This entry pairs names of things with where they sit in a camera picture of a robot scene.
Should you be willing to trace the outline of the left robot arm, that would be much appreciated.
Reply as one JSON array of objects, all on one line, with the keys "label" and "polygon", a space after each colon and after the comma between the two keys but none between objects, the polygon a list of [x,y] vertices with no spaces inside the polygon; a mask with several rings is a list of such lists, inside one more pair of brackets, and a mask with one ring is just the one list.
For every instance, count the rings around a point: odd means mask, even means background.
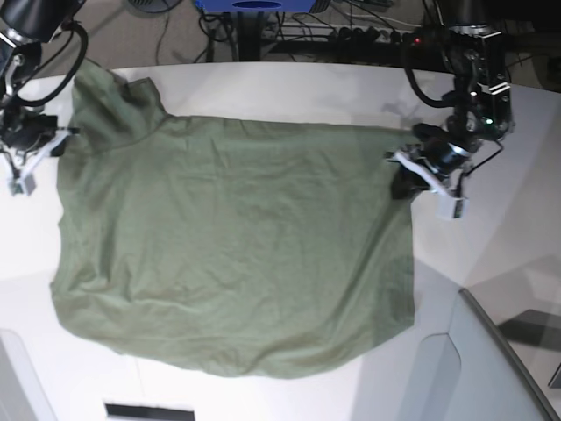
[{"label": "left robot arm", "polygon": [[[413,125],[417,142],[387,155],[399,166],[390,192],[394,200],[441,191],[462,201],[464,180],[480,167],[473,156],[485,142],[502,151],[514,126],[505,40],[482,1],[435,1],[427,17],[428,23],[403,38],[402,66],[418,99],[452,113],[443,126]],[[452,90],[439,99],[422,91],[413,71],[413,52],[423,46],[438,50],[453,76]]]}]

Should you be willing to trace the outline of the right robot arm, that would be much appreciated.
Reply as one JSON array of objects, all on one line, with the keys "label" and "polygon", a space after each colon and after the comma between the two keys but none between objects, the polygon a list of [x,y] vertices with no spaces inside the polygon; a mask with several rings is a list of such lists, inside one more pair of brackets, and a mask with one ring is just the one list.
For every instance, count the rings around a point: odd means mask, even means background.
[{"label": "right robot arm", "polygon": [[[1,4],[1,158],[12,180],[31,173],[27,157],[60,153],[74,132],[59,126],[45,106],[71,82],[85,59],[89,38],[75,19],[83,1],[4,1]],[[79,53],[60,84],[40,99],[20,96],[21,90],[53,60],[42,61],[43,46],[66,33],[80,40]]]}]

